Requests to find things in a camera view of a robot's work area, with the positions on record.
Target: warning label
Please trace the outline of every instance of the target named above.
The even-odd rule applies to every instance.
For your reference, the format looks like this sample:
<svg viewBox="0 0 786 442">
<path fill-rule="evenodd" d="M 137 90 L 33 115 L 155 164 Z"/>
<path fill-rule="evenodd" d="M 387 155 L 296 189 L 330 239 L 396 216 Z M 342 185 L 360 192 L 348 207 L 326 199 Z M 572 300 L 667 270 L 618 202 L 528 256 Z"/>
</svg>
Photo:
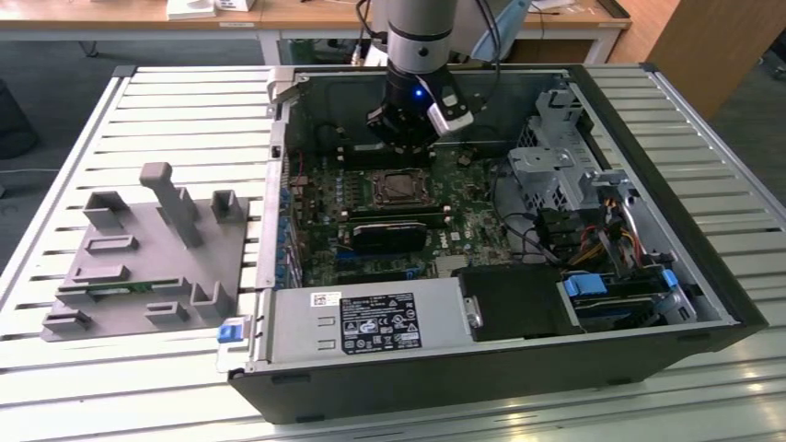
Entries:
<svg viewBox="0 0 786 442">
<path fill-rule="evenodd" d="M 342 298 L 342 349 L 348 355 L 420 348 L 411 293 Z"/>
</svg>

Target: wooden desk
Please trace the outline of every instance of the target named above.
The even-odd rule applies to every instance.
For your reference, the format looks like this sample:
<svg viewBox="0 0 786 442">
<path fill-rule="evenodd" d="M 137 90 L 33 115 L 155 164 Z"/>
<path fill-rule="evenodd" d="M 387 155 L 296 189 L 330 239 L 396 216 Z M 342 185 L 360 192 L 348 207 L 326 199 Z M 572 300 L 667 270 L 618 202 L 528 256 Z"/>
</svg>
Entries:
<svg viewBox="0 0 786 442">
<path fill-rule="evenodd" d="M 543 37 L 572 46 L 582 41 L 586 58 L 534 61 L 606 61 L 630 20 L 612 18 L 595 0 L 579 1 L 586 9 L 576 14 L 528 15 L 516 38 Z M 0 40 L 251 39 L 260 43 L 267 64 L 281 62 L 280 40 L 352 39 L 358 31 L 354 4 L 330 0 L 256 0 L 251 12 L 217 11 L 217 17 L 173 21 L 165 17 L 165 0 L 0 0 Z M 546 45 L 538 52 L 555 51 Z"/>
<path fill-rule="evenodd" d="M 259 40 L 261 9 L 168 21 L 165 0 L 0 0 L 0 41 Z"/>
<path fill-rule="evenodd" d="M 165 0 L 0 0 L 0 29 L 256 29 L 263 3 L 257 0 L 249 12 L 216 11 L 216 17 L 168 21 Z"/>
<path fill-rule="evenodd" d="M 588 50 L 584 49 L 586 57 L 574 61 L 604 63 L 619 33 L 630 27 L 631 20 L 614 18 L 595 0 L 579 0 L 579 3 L 584 10 L 578 13 L 554 9 L 548 12 L 560 12 L 558 16 L 530 14 L 516 39 L 536 41 L 543 37 L 546 41 L 563 41 L 568 44 L 571 41 L 587 41 L 590 44 Z M 268 64 L 281 62 L 280 58 L 273 58 L 279 57 L 280 40 L 352 39 L 358 38 L 359 32 L 354 2 L 312 0 L 300 3 L 296 0 L 264 0 L 260 23 L 260 42 Z"/>
</svg>

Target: metal bracket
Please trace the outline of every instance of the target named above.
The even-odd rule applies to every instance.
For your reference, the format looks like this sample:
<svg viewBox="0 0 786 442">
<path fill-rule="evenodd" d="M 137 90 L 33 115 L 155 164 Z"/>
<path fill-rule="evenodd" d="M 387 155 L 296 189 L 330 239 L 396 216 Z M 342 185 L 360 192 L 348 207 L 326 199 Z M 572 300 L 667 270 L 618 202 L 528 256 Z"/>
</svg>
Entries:
<svg viewBox="0 0 786 442">
<path fill-rule="evenodd" d="M 275 66 L 269 70 L 268 96 L 269 103 L 279 104 L 297 95 L 297 84 L 308 81 L 307 76 L 295 77 L 295 68 Z"/>
</svg>

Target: gray floor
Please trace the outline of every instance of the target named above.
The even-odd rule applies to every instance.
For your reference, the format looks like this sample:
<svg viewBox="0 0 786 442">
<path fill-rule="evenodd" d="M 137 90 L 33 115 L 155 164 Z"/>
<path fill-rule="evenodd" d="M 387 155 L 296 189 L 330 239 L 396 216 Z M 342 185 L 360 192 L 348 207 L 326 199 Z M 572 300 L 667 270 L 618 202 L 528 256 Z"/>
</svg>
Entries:
<svg viewBox="0 0 786 442">
<path fill-rule="evenodd" d="M 261 64 L 253 41 L 101 42 L 85 58 L 75 42 L 0 42 L 0 78 L 16 96 L 41 143 L 0 170 L 57 169 L 105 87 L 115 66 Z M 786 201 L 786 82 L 758 66 L 711 121 L 754 172 Z M 0 174 L 0 269 L 16 248 L 52 183 L 53 173 Z"/>
</svg>

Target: blue tab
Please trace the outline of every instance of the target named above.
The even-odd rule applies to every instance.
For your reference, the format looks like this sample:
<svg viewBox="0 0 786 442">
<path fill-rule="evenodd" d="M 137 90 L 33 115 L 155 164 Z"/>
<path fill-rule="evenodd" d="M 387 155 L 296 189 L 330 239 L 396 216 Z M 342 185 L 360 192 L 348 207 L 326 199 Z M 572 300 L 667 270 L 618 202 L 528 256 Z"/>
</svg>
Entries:
<svg viewBox="0 0 786 442">
<path fill-rule="evenodd" d="M 666 284 L 668 284 L 670 289 L 676 288 L 679 281 L 676 280 L 676 275 L 671 269 L 666 269 L 663 271 L 663 279 L 666 280 Z"/>
<path fill-rule="evenodd" d="M 578 287 L 576 284 L 568 279 L 563 282 L 564 291 L 570 297 L 575 297 L 578 295 Z"/>
<path fill-rule="evenodd" d="M 608 292 L 598 273 L 572 274 L 567 281 L 576 286 L 578 295 L 600 295 Z"/>
<path fill-rule="evenodd" d="M 219 343 L 239 343 L 243 341 L 241 324 L 224 324 L 219 327 Z"/>
</svg>

